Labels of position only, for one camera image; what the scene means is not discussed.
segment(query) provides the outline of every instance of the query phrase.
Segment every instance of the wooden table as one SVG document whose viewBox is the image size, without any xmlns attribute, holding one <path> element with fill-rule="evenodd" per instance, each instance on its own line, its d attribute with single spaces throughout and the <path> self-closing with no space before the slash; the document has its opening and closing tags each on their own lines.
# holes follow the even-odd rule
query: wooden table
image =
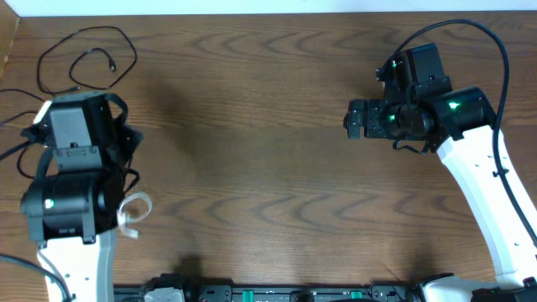
<svg viewBox="0 0 537 302">
<path fill-rule="evenodd" d="M 75 29 L 115 25 L 138 63 L 111 92 L 146 139 L 134 157 L 155 208 L 120 237 L 118 284 L 164 272 L 248 284 L 360 284 L 453 272 L 493 280 L 486 244 L 436 154 L 396 152 L 384 140 L 350 140 L 342 119 L 354 98 L 379 98 L 379 67 L 417 29 L 471 18 L 506 44 L 511 85 L 503 130 L 520 178 L 537 200 L 537 13 L 355 13 L 305 15 L 23 18 L 0 87 L 39 93 L 39 55 Z M 502 62 L 488 36 L 464 25 L 437 29 L 454 88 L 480 86 L 498 104 Z M 120 71 L 133 56 L 117 33 L 88 32 L 43 65 L 50 89 L 73 86 L 83 51 L 111 51 Z M 81 80 L 114 78 L 102 54 L 75 69 Z M 0 95 L 0 117 L 37 109 Z M 20 143 L 29 118 L 0 129 L 2 150 Z M 41 150 L 23 168 L 34 171 Z M 0 251 L 35 260 L 19 201 L 29 181 L 0 163 Z M 41 276 L 0 264 L 0 299 L 45 301 Z"/>
</svg>

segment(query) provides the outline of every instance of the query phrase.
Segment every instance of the wire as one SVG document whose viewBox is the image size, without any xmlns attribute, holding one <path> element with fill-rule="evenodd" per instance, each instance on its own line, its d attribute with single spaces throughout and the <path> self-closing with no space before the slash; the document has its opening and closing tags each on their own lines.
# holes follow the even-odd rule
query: wire
<svg viewBox="0 0 537 302">
<path fill-rule="evenodd" d="M 65 286 L 63 280 L 58 278 L 58 276 L 56 276 L 55 274 L 49 272 L 48 270 L 46 270 L 44 268 L 41 268 L 40 266 L 38 266 L 36 264 L 31 263 L 30 261 L 26 261 L 24 259 L 17 258 L 17 257 L 14 257 L 14 256 L 9 256 L 9 255 L 3 254 L 3 253 L 0 253 L 0 260 L 4 261 L 6 263 L 15 264 L 15 265 L 18 265 L 20 267 L 33 270 L 34 272 L 40 273 L 40 274 L 44 275 L 45 277 L 49 277 L 54 283 L 58 284 L 58 287 L 60 288 L 63 300 L 65 302 L 70 302 L 71 301 L 70 296 L 68 294 L 69 291 L 67 290 L 67 286 Z"/>
<path fill-rule="evenodd" d="M 33 94 L 33 93 L 24 91 L 24 90 L 22 90 L 22 89 L 16 89 L 16 88 L 0 89 L 0 93 L 2 93 L 2 92 L 9 92 L 9 91 L 22 92 L 22 93 L 24 93 L 24 94 L 27 94 L 27 95 L 29 95 L 29 96 L 31 96 L 31 97 L 33 97 L 33 98 L 36 98 L 36 99 L 38 99 L 38 100 L 44 102 L 44 99 L 43 99 L 43 98 L 41 98 L 41 97 L 39 97 L 39 96 L 36 96 L 36 95 Z"/>
<path fill-rule="evenodd" d="M 132 168 L 126 168 L 125 173 L 134 175 L 134 180 L 131 181 L 131 184 L 128 185 L 127 189 L 123 193 L 129 192 L 140 181 L 140 173 L 137 170 Z"/>
<path fill-rule="evenodd" d="M 20 149 L 22 149 L 22 148 L 26 148 L 26 147 L 28 147 L 28 146 L 31 145 L 31 144 L 32 144 L 32 142 L 30 142 L 30 141 L 26 141 L 26 142 L 24 142 L 24 143 L 20 143 L 20 144 L 18 144 L 17 146 L 15 146 L 15 147 L 9 149 L 8 151 L 4 152 L 3 154 L 0 154 L 0 161 L 5 160 L 9 155 L 16 153 L 16 152 L 19 151 Z"/>
<path fill-rule="evenodd" d="M 418 30 L 414 34 L 412 34 L 410 37 L 408 37 L 395 51 L 394 53 L 389 57 L 388 60 L 386 60 L 386 63 L 384 63 L 383 69 L 386 70 L 386 68 L 389 65 L 389 62 L 392 60 L 392 58 L 401 51 L 411 40 L 416 38 L 417 36 L 431 30 L 436 29 L 441 26 L 449 25 L 449 24 L 466 24 L 471 25 L 477 29 L 480 29 L 483 31 L 483 33 L 487 34 L 489 37 L 491 37 L 494 42 L 496 42 L 496 45 L 498 46 L 500 50 L 500 54 L 502 56 L 503 60 L 503 84 L 502 84 L 502 94 L 500 96 L 500 103 L 498 105 L 498 111 L 496 112 L 496 122 L 493 125 L 493 155 L 494 155 L 494 163 L 496 164 L 496 169 L 498 171 L 493 172 L 494 176 L 499 176 L 500 180 L 502 181 L 503 188 L 505 189 L 505 192 L 507 193 L 507 196 L 509 200 L 511 201 L 511 204 L 513 205 L 514 210 L 516 211 L 517 215 L 519 216 L 520 220 L 522 221 L 522 224 L 524 225 L 524 228 L 526 229 L 526 232 L 528 233 L 529 237 L 533 241 L 534 245 L 537 247 L 537 235 L 535 235 L 535 232 L 531 225 L 528 222 L 528 219 L 522 212 L 522 209 L 520 208 L 519 203 L 517 202 L 513 190 L 511 189 L 511 186 L 509 185 L 509 182 L 507 181 L 507 177 L 505 174 L 508 172 L 506 169 L 503 168 L 502 165 L 502 159 L 500 157 L 500 150 L 499 150 L 499 134 L 500 134 L 500 124 L 502 123 L 502 117 L 503 117 L 503 109 L 505 108 L 505 101 L 507 99 L 507 90 L 508 90 L 508 84 L 509 84 L 509 61 L 507 56 L 507 51 L 505 50 L 505 46 L 503 46 L 502 40 L 493 33 L 490 29 L 487 29 L 482 24 L 467 20 L 467 19 L 453 19 L 453 20 L 447 20 L 439 23 L 432 24 L 430 26 L 427 26 L 423 29 Z"/>
<path fill-rule="evenodd" d="M 24 116 L 24 115 L 26 115 L 26 114 L 37 114 L 37 112 L 36 112 L 36 111 L 33 111 L 33 110 L 28 110 L 28 111 L 25 111 L 25 112 L 20 112 L 19 114 L 15 115 L 15 116 L 13 116 L 13 117 L 10 117 L 10 118 L 8 118 L 8 119 L 5 120 L 5 121 L 1 121 L 1 122 L 0 122 L 0 127 L 4 127 L 8 122 L 12 122 L 12 121 L 16 120 L 17 118 L 22 117 L 22 116 Z"/>
<path fill-rule="evenodd" d="M 69 69 L 69 78 L 74 81 L 76 84 L 78 84 L 78 86 L 74 86 L 74 87 L 71 87 L 71 88 L 68 88 L 68 89 L 65 89 L 65 90 L 62 90 L 62 91 L 51 91 L 50 89 L 46 88 L 46 85 L 41 81 L 41 62 L 43 61 L 43 58 L 48 54 L 50 53 L 52 50 L 54 50 L 56 47 L 60 46 L 61 44 L 63 44 L 66 40 L 68 39 L 71 39 L 72 37 L 74 37 L 75 35 L 79 34 L 79 33 L 82 33 L 82 32 L 85 32 L 87 30 L 93 30 L 93 29 L 115 29 L 117 30 L 124 38 L 125 40 L 127 40 L 127 43 L 128 45 L 131 47 L 131 49 L 133 50 L 133 53 L 134 53 L 134 61 L 133 63 L 112 83 L 110 84 L 109 86 L 106 86 L 106 87 L 98 87 L 98 86 L 92 86 L 92 85 L 88 85 L 88 84 L 85 84 L 85 83 L 82 83 L 80 81 L 78 81 L 77 79 L 75 79 L 75 77 L 72 75 L 73 73 L 73 69 L 75 68 L 75 65 L 82 59 L 84 58 L 86 55 L 90 54 L 91 52 L 93 51 L 101 51 L 103 54 L 105 54 L 107 57 L 108 57 L 108 66 L 110 67 L 110 70 L 112 72 L 115 72 L 117 67 L 116 67 L 116 63 L 114 62 L 114 60 L 112 59 L 112 57 L 102 48 L 94 48 L 94 49 L 89 49 L 87 50 L 86 52 L 84 52 L 82 55 L 80 55 L 74 62 L 73 64 L 70 66 L 70 69 Z M 110 89 L 112 88 L 114 85 L 116 85 L 133 67 L 134 65 L 136 64 L 138 60 L 138 53 L 136 52 L 136 49 L 134 48 L 134 45 L 133 45 L 133 42 L 131 42 L 131 40 L 128 38 L 128 36 L 120 29 L 120 28 L 117 28 L 115 26 L 92 26 L 92 27 L 89 27 L 89 28 L 85 28 L 85 29 L 78 29 L 76 30 L 74 33 L 64 37 L 63 39 L 60 40 L 60 42 L 54 44 L 52 47 L 50 47 L 49 49 L 47 49 L 40 57 L 39 57 L 39 60 L 37 62 L 37 86 L 38 88 L 43 92 L 43 93 L 47 93 L 47 94 L 50 94 L 50 95 L 54 95 L 54 94 L 61 94 L 61 93 L 66 93 L 66 92 L 73 92 L 73 91 L 78 91 L 81 89 L 81 86 L 84 86 L 84 87 L 87 87 L 87 88 L 91 88 L 91 89 L 96 89 L 96 90 L 107 90 L 107 89 Z"/>
</svg>

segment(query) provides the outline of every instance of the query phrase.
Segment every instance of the white cable tie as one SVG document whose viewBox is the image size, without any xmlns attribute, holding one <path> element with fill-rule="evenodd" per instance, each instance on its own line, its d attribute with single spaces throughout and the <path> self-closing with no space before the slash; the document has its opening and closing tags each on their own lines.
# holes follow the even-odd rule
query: white cable tie
<svg viewBox="0 0 537 302">
<path fill-rule="evenodd" d="M 128 203 L 133 202 L 137 199 L 143 200 L 147 203 L 148 211 L 143 215 L 131 217 L 127 212 L 124 211 L 124 207 Z M 145 194 L 144 192 L 135 192 L 125 197 L 119 204 L 119 208 L 117 209 L 117 226 L 119 227 L 121 233 L 129 238 L 138 239 L 138 230 L 128 228 L 127 225 L 141 222 L 149 216 L 149 213 L 151 213 L 152 209 L 153 202 L 151 201 L 149 195 Z"/>
</svg>

